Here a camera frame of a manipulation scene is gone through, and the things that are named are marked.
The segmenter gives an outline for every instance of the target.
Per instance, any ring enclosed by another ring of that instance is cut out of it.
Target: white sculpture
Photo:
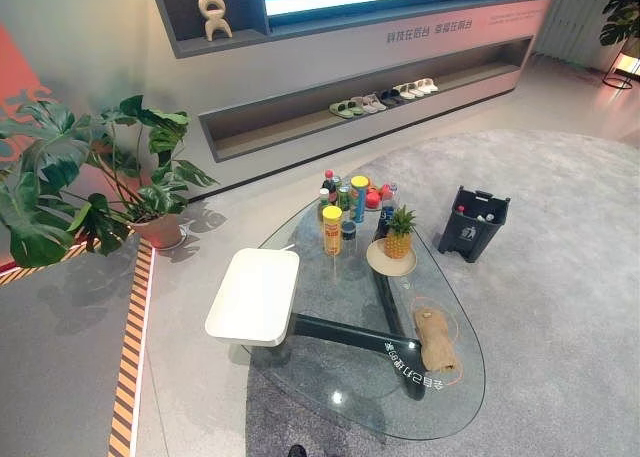
[[[209,6],[212,4],[218,8],[209,10]],[[229,37],[233,37],[229,23],[223,18],[224,13],[227,11],[224,0],[198,0],[198,8],[202,16],[207,19],[204,24],[204,31],[209,42],[213,40],[213,33],[217,29],[223,30]]]

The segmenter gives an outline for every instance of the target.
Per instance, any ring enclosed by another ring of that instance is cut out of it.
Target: display shelf
[[[303,21],[298,22],[289,22],[286,15],[267,17],[265,0],[224,0],[227,5],[225,19],[231,25],[233,37],[221,36],[213,42],[204,38],[204,19],[197,9],[198,0],[155,1],[174,55],[180,59],[350,27],[525,0],[424,0],[396,7],[370,2],[362,4],[360,10],[336,10],[331,16],[313,17],[314,11],[310,11]]]
[[[352,123],[391,115],[406,106],[423,105],[438,95],[502,74],[517,72],[531,38],[413,62],[292,94],[200,116],[214,158],[222,162],[293,139]],[[432,77],[439,91],[376,114],[343,119],[331,114],[333,102],[367,95],[404,82]]]

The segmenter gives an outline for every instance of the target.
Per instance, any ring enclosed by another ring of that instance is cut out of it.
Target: pineapple
[[[411,230],[416,225],[413,210],[407,211],[407,206],[396,209],[389,222],[389,233],[384,241],[384,253],[392,259],[401,259],[409,253],[411,248]]]

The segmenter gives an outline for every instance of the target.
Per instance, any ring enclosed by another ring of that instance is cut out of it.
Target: burlap sack
[[[458,360],[449,340],[449,327],[444,314],[436,309],[422,307],[413,313],[418,336],[422,343],[422,363],[427,370],[451,371]]]

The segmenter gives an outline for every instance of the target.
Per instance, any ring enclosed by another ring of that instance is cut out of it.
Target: white stool
[[[287,335],[300,258],[287,250],[242,249],[231,260],[205,322],[222,342],[275,347]]]

